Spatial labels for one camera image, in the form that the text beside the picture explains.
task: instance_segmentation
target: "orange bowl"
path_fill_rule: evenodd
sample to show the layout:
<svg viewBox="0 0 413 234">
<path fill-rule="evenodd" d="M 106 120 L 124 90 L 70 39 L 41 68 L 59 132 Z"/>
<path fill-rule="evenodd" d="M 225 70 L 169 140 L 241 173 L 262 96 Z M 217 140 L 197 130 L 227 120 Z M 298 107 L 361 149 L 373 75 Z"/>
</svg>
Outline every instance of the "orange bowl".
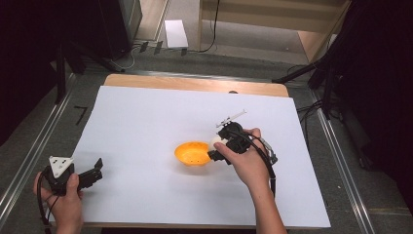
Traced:
<svg viewBox="0 0 413 234">
<path fill-rule="evenodd" d="M 176 158 L 186 166 L 203 166 L 210 161 L 207 155 L 207 143 L 190 141 L 175 149 Z"/>
</svg>

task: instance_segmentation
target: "person's right hand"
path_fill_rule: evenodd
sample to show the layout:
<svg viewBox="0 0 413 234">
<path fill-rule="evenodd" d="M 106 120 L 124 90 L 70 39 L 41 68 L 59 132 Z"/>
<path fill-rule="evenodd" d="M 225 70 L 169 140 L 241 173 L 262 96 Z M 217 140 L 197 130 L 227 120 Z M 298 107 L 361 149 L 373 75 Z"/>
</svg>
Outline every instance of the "person's right hand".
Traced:
<svg viewBox="0 0 413 234">
<path fill-rule="evenodd" d="M 37 180 L 41 173 L 38 173 L 34 180 L 33 192 L 37 195 Z M 66 185 L 66 195 L 57 197 L 52 191 L 44 187 L 41 188 L 41 197 L 48 203 L 49 208 L 56 201 L 52 208 L 52 214 L 56 220 L 57 234 L 61 233 L 80 233 L 83 225 L 82 216 L 82 192 L 77 190 L 79 185 L 79 176 L 70 175 Z"/>
<path fill-rule="evenodd" d="M 255 137 L 261 137 L 259 129 L 244 131 Z M 262 145 L 258 139 L 254 139 L 253 142 L 261 148 L 263 152 L 266 152 L 264 145 Z M 262 186 L 269 186 L 269 174 L 267 168 L 257 150 L 252 145 L 247 152 L 243 154 L 235 153 L 225 144 L 220 142 L 215 143 L 213 146 L 234 165 L 237 175 L 249 189 L 253 189 L 253 187 L 256 186 L 261 188 Z"/>
</svg>

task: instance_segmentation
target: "white paper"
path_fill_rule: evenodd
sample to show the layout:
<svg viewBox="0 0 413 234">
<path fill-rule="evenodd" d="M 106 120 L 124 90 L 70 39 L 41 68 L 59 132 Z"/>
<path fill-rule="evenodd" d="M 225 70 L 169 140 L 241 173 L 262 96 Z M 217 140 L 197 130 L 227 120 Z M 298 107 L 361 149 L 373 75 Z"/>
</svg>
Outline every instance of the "white paper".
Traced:
<svg viewBox="0 0 413 234">
<path fill-rule="evenodd" d="M 209 142 L 228 116 L 260 128 L 279 161 L 277 204 L 285 226 L 329 227 L 292 98 L 101 87 L 74 152 L 76 172 L 102 158 L 103 179 L 85 189 L 89 223 L 255 225 L 246 186 L 224 161 L 186 167 L 181 143 Z"/>
<path fill-rule="evenodd" d="M 169 48 L 188 48 L 188 39 L 182 20 L 165 20 Z"/>
</svg>

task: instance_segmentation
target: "wooden desk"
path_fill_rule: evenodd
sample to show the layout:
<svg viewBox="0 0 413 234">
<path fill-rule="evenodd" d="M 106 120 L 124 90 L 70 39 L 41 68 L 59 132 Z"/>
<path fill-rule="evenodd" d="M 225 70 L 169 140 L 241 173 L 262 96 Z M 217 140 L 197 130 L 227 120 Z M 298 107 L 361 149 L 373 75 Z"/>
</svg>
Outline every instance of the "wooden desk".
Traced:
<svg viewBox="0 0 413 234">
<path fill-rule="evenodd" d="M 285 85 L 272 83 L 252 83 L 212 79 L 178 77 L 141 76 L 112 74 L 106 78 L 105 86 L 138 87 L 152 89 L 210 91 L 239 94 L 288 97 Z"/>
<path fill-rule="evenodd" d="M 240 94 L 226 94 L 234 90 Z M 270 97 L 252 95 L 260 92 Z M 261 128 L 278 155 L 273 168 L 285 226 L 329 227 L 284 85 L 118 74 L 109 75 L 100 88 L 73 153 L 79 172 L 99 157 L 104 165 L 103 179 L 84 191 L 85 225 L 254 228 L 250 195 L 232 167 L 224 162 L 187 167 L 173 155 L 183 142 L 209 142 L 216 123 L 243 109 L 248 113 L 240 124 Z"/>
<path fill-rule="evenodd" d="M 337 33 L 350 0 L 221 0 L 218 21 L 298 30 L 309 62 Z M 202 20 L 214 20 L 217 0 L 201 0 L 198 46 Z"/>
</svg>

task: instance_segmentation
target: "forearm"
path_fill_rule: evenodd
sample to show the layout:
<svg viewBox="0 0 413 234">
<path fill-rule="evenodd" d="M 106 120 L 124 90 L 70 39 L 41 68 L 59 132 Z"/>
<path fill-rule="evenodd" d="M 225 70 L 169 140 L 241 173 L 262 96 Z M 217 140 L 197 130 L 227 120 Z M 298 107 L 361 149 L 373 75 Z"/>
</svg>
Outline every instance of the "forearm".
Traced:
<svg viewBox="0 0 413 234">
<path fill-rule="evenodd" d="M 286 233 L 268 185 L 249 188 L 255 206 L 257 234 Z"/>
</svg>

